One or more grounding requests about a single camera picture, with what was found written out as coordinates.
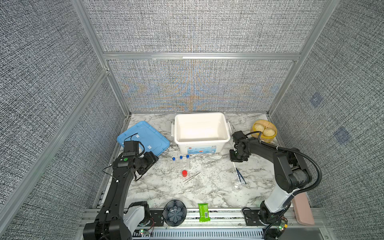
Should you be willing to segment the small clear glass dish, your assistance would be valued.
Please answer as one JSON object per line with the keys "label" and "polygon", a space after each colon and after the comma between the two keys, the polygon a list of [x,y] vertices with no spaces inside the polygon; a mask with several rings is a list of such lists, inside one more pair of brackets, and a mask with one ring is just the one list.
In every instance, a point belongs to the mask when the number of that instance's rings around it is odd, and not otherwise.
{"label": "small clear glass dish", "polygon": [[242,183],[240,183],[240,182],[235,182],[235,184],[234,184],[234,190],[235,190],[236,192],[239,192],[242,188],[243,188]]}

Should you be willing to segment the white plastic storage bin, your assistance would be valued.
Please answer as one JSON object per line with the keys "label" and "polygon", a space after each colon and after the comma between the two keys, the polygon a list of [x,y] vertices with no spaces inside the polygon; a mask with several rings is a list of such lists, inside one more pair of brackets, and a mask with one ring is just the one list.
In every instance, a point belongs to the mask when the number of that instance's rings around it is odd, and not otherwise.
{"label": "white plastic storage bin", "polygon": [[231,140],[232,128],[223,113],[178,114],[171,135],[182,155],[217,154]]}

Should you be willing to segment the clear test tube rack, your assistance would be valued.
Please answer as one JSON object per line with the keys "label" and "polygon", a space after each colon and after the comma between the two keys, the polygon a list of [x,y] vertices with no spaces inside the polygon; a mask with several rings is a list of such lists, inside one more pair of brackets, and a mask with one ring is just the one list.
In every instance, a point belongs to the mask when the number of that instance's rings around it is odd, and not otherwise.
{"label": "clear test tube rack", "polygon": [[172,157],[171,163],[170,163],[170,170],[181,170],[181,171],[187,171],[190,168],[190,160],[191,156],[179,156],[179,158]]}

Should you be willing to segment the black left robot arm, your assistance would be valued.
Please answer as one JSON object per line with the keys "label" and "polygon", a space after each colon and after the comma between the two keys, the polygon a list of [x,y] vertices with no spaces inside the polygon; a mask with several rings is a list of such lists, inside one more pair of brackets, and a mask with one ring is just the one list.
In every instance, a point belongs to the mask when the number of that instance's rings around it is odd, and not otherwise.
{"label": "black left robot arm", "polygon": [[152,152],[143,157],[120,154],[112,163],[113,180],[106,200],[92,223],[85,225],[85,240],[131,240],[132,231],[124,223],[128,190],[136,174],[144,175],[159,158]]}

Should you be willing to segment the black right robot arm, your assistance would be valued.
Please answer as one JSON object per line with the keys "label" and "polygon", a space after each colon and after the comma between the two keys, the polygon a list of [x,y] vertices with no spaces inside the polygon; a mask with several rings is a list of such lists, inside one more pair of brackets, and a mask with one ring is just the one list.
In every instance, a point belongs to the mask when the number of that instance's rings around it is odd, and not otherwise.
{"label": "black right robot arm", "polygon": [[230,150],[232,162],[245,162],[254,154],[274,165],[276,185],[270,196],[262,201],[259,210],[259,220],[264,225],[271,225],[278,221],[289,208],[292,199],[318,185],[312,181],[312,174],[305,159],[308,156],[298,149],[286,149],[267,143],[259,138],[249,138],[242,131],[232,134],[234,149]]}

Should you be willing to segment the blue plastic bin lid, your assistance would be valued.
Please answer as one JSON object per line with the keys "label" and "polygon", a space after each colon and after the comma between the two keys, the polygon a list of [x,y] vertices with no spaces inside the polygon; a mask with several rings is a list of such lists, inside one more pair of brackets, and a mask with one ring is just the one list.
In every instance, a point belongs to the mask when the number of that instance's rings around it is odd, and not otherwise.
{"label": "blue plastic bin lid", "polygon": [[135,124],[117,137],[117,142],[123,147],[126,141],[139,141],[145,147],[145,152],[159,156],[170,146],[170,141],[145,121]]}

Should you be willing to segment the left steamed bun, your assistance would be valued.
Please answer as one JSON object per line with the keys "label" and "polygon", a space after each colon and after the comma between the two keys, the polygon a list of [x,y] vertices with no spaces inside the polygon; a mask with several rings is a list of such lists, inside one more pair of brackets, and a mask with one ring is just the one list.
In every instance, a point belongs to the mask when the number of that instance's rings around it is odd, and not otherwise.
{"label": "left steamed bun", "polygon": [[265,127],[262,124],[254,124],[253,128],[255,132],[263,132],[265,130]]}

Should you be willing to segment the steamed bun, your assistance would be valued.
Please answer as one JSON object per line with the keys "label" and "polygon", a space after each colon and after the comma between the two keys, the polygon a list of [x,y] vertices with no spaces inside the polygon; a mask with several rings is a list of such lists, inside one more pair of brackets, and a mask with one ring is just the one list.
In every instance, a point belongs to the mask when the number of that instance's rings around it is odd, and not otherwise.
{"label": "steamed bun", "polygon": [[263,131],[263,136],[265,137],[273,137],[274,135],[276,134],[276,132],[271,129],[271,128],[266,128],[264,131]]}
{"label": "steamed bun", "polygon": [[265,130],[265,127],[262,124],[254,124],[253,128],[255,132],[263,132]]}

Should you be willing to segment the right steamed bun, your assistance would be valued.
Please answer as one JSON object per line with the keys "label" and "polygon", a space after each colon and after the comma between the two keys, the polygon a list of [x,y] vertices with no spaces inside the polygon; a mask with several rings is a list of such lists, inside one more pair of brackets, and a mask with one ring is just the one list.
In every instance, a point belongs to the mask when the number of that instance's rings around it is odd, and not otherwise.
{"label": "right steamed bun", "polygon": [[263,136],[265,137],[273,137],[274,135],[276,134],[276,132],[271,129],[271,128],[266,128],[264,131],[263,131]]}

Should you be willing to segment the bamboo steamer basket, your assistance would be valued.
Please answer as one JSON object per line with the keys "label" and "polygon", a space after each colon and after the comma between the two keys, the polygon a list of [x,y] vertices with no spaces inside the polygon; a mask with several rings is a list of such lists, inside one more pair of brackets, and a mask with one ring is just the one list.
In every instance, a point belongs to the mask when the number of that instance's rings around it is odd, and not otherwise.
{"label": "bamboo steamer basket", "polygon": [[253,137],[258,138],[261,137],[261,140],[271,143],[275,137],[277,136],[278,130],[274,124],[266,120],[258,120],[256,121],[252,127],[251,132],[261,132],[252,134]]}

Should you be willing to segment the metal tweezers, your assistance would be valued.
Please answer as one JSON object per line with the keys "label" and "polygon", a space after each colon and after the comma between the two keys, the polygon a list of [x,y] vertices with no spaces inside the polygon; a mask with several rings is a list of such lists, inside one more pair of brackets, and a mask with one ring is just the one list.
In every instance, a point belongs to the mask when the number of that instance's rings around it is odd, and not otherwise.
{"label": "metal tweezers", "polygon": [[190,182],[191,180],[193,180],[194,178],[196,178],[200,173],[197,173],[195,175],[193,175],[192,177],[190,177],[189,179],[185,180],[183,183],[186,184],[188,182]]}

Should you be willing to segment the pink pouch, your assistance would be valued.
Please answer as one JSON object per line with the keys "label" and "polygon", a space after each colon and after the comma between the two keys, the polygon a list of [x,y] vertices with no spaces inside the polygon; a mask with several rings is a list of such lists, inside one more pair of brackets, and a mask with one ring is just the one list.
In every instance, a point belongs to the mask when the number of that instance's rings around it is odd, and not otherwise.
{"label": "pink pouch", "polygon": [[296,220],[300,225],[314,226],[315,220],[305,193],[298,194],[292,200]]}

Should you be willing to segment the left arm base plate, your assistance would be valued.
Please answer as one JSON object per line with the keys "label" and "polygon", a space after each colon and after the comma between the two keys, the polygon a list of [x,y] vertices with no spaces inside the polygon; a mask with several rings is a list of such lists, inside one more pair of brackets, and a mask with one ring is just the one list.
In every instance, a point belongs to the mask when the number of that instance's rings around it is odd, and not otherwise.
{"label": "left arm base plate", "polygon": [[144,219],[139,223],[143,227],[163,227],[164,226],[164,217],[163,210],[150,210],[145,212]]}

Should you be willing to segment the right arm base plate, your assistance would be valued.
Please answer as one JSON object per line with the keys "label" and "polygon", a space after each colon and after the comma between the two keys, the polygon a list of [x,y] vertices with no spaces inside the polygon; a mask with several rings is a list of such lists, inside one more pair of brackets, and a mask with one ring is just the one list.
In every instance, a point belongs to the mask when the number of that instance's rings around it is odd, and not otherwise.
{"label": "right arm base plate", "polygon": [[246,226],[255,227],[255,226],[267,226],[268,224],[264,224],[259,218],[259,210],[254,210],[250,208],[242,209],[242,213],[244,216],[244,220],[246,222]]}

